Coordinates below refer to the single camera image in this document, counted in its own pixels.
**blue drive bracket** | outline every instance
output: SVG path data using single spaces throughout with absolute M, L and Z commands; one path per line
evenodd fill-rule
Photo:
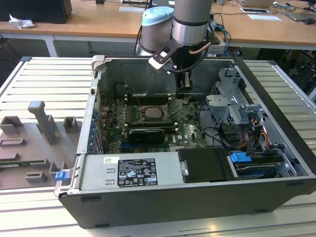
M 55 176 L 56 181 L 68 181 L 69 180 L 69 171 L 59 171 Z
M 232 162 L 252 162 L 252 159 L 246 155 L 246 152 L 234 152 L 230 155 Z

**warning label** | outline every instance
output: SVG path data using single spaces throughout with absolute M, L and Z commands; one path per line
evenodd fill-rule
M 155 159 L 118 160 L 118 186 L 158 185 Z

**desk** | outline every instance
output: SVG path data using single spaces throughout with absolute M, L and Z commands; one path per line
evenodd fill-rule
M 307 6 L 306 2 L 291 3 Z M 120 4 L 114 2 L 96 5 L 95 1 L 72 0 L 72 7 L 66 24 L 36 23 L 34 28 L 19 30 L 0 22 L 0 34 L 6 38 L 44 40 L 51 57 L 58 56 L 55 40 L 135 42 L 142 13 L 119 12 Z M 212 11 L 243 13 L 240 5 L 232 6 L 231 1 L 225 6 L 213 4 Z M 231 46 L 316 50 L 316 25 L 295 22 L 282 14 L 277 16 L 282 21 L 251 20 L 246 14 L 223 15 L 225 27 L 232 36 Z M 215 19 L 221 22 L 218 15 Z

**table leg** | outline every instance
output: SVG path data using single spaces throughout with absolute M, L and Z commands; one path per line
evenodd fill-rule
M 45 39 L 45 43 L 49 52 L 50 57 L 59 57 L 59 53 L 55 47 L 54 39 Z
M 89 53 L 93 53 L 92 42 L 88 41 L 87 43 L 88 43 Z

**computer case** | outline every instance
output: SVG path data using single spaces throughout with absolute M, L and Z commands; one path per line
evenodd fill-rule
M 1 0 L 0 21 L 8 21 L 9 14 L 22 20 L 66 23 L 72 12 L 70 0 Z

